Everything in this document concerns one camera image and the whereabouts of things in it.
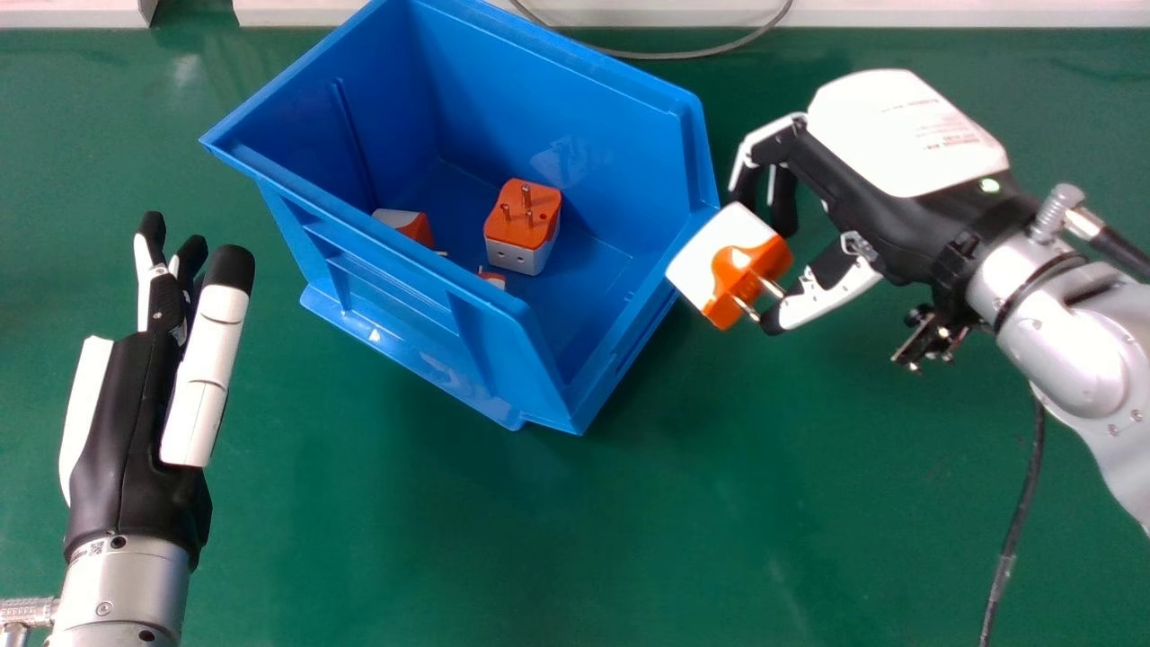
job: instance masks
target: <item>metal prong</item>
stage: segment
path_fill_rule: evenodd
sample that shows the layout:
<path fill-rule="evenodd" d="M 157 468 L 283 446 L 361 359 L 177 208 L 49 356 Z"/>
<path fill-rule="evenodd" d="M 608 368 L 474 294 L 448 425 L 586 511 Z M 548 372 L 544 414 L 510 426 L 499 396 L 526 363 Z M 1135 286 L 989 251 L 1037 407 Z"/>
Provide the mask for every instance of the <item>metal prong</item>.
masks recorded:
<path fill-rule="evenodd" d="M 775 296 L 777 300 L 783 300 L 787 298 L 787 290 L 782 285 L 775 283 L 770 278 L 759 276 L 759 282 L 762 283 L 762 288 L 767 291 L 768 294 Z"/>
<path fill-rule="evenodd" d="M 733 295 L 733 296 L 730 296 L 730 298 L 731 298 L 731 299 L 733 299 L 733 300 L 734 300 L 734 301 L 735 301 L 736 303 L 738 303 L 738 307 L 742 307 L 742 308 L 743 308 L 743 311 L 745 311 L 745 313 L 746 313 L 746 315 L 751 317 L 751 321 L 754 321 L 756 323 L 758 323 L 758 322 L 759 322 L 759 319 L 761 318 L 761 316 L 760 316 L 760 315 L 759 315 L 759 313 L 758 313 L 758 311 L 757 311 L 757 310 L 756 310 L 756 309 L 754 309 L 753 307 L 751 307 L 751 306 L 750 306 L 750 305 L 749 305 L 749 303 L 747 303 L 747 302 L 746 302 L 745 300 L 743 300 L 743 299 L 741 299 L 741 298 L 738 298 L 738 296 L 736 296 L 736 295 Z"/>

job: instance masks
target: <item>blue storage container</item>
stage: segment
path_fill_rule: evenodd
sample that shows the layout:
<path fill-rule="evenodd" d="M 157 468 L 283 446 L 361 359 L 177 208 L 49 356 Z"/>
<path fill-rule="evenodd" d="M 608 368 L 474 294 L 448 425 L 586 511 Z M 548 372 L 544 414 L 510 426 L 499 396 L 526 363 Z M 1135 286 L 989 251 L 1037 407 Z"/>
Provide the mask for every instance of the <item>blue storage container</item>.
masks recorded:
<path fill-rule="evenodd" d="M 512 430 L 586 430 L 719 203 L 693 94 L 477 0 L 371 2 L 201 141 L 259 185 L 305 307 Z M 503 292 L 476 270 L 511 177 L 565 202 Z M 448 255 L 377 207 L 427 213 Z"/>

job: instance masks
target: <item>robotic arm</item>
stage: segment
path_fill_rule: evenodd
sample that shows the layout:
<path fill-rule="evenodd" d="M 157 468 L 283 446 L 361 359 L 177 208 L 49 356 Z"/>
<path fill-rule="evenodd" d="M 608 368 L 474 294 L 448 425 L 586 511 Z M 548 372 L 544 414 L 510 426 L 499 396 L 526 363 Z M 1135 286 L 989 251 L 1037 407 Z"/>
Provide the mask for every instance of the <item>robotic arm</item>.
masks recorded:
<path fill-rule="evenodd" d="M 754 213 L 764 175 L 769 225 Z M 747 231 L 756 241 L 796 233 L 799 183 L 839 237 L 783 290 L 774 279 L 788 253 L 747 255 Z M 733 325 L 719 314 L 734 302 L 780 336 L 882 278 L 926 284 L 933 303 L 907 315 L 914 333 L 891 360 L 919 372 L 926 360 L 950 363 L 971 331 L 991 333 L 1150 532 L 1150 285 L 1089 262 L 1060 234 L 1143 277 L 1150 259 L 1087 209 L 1078 187 L 1059 184 L 1040 202 L 1018 185 L 1003 146 L 937 91 L 906 70 L 871 70 L 749 134 L 729 188 L 735 202 L 667 271 L 716 326 Z M 742 249 L 734 263 L 733 248 Z M 764 292 L 775 302 L 760 313 Z"/>
<path fill-rule="evenodd" d="M 223 418 L 255 276 L 252 254 L 193 236 L 163 257 L 166 226 L 133 238 L 137 332 L 84 342 L 60 448 L 70 508 L 59 599 L 0 601 L 0 645 L 52 627 L 53 647 L 179 644 L 191 573 L 208 540 L 204 478 Z"/>

